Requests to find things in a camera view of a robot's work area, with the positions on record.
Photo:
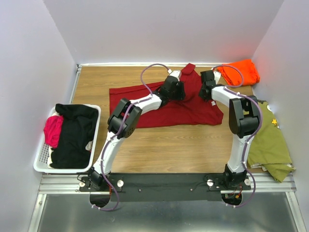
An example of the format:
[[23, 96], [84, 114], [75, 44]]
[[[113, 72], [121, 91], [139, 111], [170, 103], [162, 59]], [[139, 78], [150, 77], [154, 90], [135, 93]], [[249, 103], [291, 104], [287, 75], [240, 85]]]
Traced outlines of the dark red t shirt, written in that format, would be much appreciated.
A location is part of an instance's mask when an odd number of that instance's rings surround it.
[[[199, 97], [202, 83], [195, 71], [195, 65], [188, 63], [181, 70], [181, 81], [184, 83], [185, 98], [182, 101], [171, 101], [160, 109], [140, 116], [137, 128], [155, 128], [176, 125], [220, 125], [224, 114], [215, 101], [205, 101]], [[110, 88], [110, 114], [122, 98], [136, 100], [150, 94], [144, 85]]]

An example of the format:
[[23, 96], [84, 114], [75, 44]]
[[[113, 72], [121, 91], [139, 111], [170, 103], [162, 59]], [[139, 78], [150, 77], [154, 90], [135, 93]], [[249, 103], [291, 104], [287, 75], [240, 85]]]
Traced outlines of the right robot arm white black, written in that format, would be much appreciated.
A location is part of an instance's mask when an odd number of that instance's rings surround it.
[[229, 108], [228, 123], [233, 134], [233, 143], [224, 172], [217, 176], [210, 175], [209, 178], [219, 189], [249, 186], [247, 158], [253, 138], [262, 126], [262, 113], [255, 96], [242, 95], [217, 84], [215, 78], [218, 74], [213, 70], [200, 73], [202, 86], [199, 97], [220, 102]]

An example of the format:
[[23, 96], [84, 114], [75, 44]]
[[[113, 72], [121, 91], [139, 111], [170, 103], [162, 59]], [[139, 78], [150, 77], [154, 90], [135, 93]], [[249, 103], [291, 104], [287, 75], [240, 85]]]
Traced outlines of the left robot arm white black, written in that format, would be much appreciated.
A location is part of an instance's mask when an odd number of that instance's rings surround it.
[[106, 142], [99, 158], [88, 171], [90, 185], [97, 191], [104, 190], [108, 183], [112, 163], [123, 141], [132, 135], [137, 127], [140, 116], [158, 110], [170, 101], [183, 100], [184, 84], [180, 81], [181, 72], [172, 71], [162, 86], [150, 94], [136, 100], [123, 98], [108, 119]]

